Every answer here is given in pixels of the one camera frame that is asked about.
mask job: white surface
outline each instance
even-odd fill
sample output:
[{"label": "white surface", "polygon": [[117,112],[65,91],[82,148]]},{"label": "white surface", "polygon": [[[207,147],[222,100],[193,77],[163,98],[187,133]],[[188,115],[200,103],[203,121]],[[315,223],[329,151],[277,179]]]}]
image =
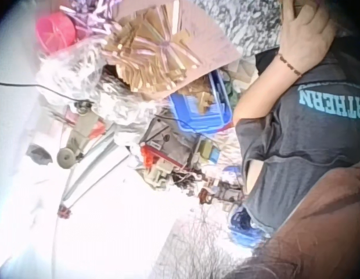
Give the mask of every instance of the white surface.
[{"label": "white surface", "polygon": [[[0,26],[0,81],[34,83],[34,24],[34,13],[20,6]],[[0,87],[0,262],[15,252],[2,278],[52,278],[65,172],[54,164],[47,173],[26,158],[27,168],[13,177],[41,113],[38,95],[35,88]],[[51,137],[36,141],[53,153]],[[50,180],[34,184],[44,178]],[[146,278],[181,208],[140,179],[117,170],[76,204],[70,220],[61,220],[54,279]]]}]

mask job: metal tool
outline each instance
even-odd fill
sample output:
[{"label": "metal tool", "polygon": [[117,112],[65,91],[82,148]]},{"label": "metal tool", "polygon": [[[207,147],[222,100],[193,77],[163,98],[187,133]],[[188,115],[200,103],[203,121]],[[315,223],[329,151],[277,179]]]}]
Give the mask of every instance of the metal tool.
[{"label": "metal tool", "polygon": [[57,163],[63,169],[70,169],[83,157],[83,150],[89,142],[89,135],[99,120],[99,116],[91,110],[91,103],[76,102],[75,107],[80,115],[69,135],[66,147],[57,153]]}]

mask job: plastic wrapping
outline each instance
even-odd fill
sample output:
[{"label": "plastic wrapping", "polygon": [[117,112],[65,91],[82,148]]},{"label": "plastic wrapping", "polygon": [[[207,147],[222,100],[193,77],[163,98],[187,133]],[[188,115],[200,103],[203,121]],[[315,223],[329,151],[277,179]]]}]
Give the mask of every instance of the plastic wrapping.
[{"label": "plastic wrapping", "polygon": [[[103,40],[87,38],[44,59],[36,75],[37,83],[73,99],[89,99],[106,64],[101,55]],[[42,95],[52,105],[66,105],[70,99],[43,88]]]},{"label": "plastic wrapping", "polygon": [[140,94],[132,93],[117,78],[104,72],[90,99],[92,110],[117,124],[114,141],[117,145],[138,144],[154,115],[165,101],[146,101]]}]

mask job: cardboard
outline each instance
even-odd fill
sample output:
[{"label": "cardboard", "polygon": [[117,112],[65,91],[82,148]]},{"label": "cardboard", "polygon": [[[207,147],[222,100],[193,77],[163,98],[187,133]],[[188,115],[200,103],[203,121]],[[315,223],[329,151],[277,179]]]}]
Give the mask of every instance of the cardboard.
[{"label": "cardboard", "polygon": [[[173,4],[173,1],[123,0],[119,4],[114,18],[119,21],[123,17],[130,16],[142,9],[164,4]],[[188,70],[186,78],[174,88],[150,94],[150,98],[153,99],[165,98],[197,78],[240,58],[240,53],[235,46],[226,38],[221,28],[204,10],[187,0],[180,0],[180,7],[181,29],[185,29],[190,36],[190,38],[186,39],[186,46],[201,61],[201,65],[196,69]]]}]

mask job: blue container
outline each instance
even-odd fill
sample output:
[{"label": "blue container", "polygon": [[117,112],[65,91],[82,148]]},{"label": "blue container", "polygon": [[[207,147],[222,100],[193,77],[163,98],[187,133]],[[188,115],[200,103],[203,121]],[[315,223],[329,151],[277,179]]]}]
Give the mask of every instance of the blue container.
[{"label": "blue container", "polygon": [[198,112],[197,98],[177,92],[170,95],[171,110],[179,128],[185,132],[216,133],[232,121],[232,109],[224,82],[217,70],[208,74],[215,103],[202,115]]}]

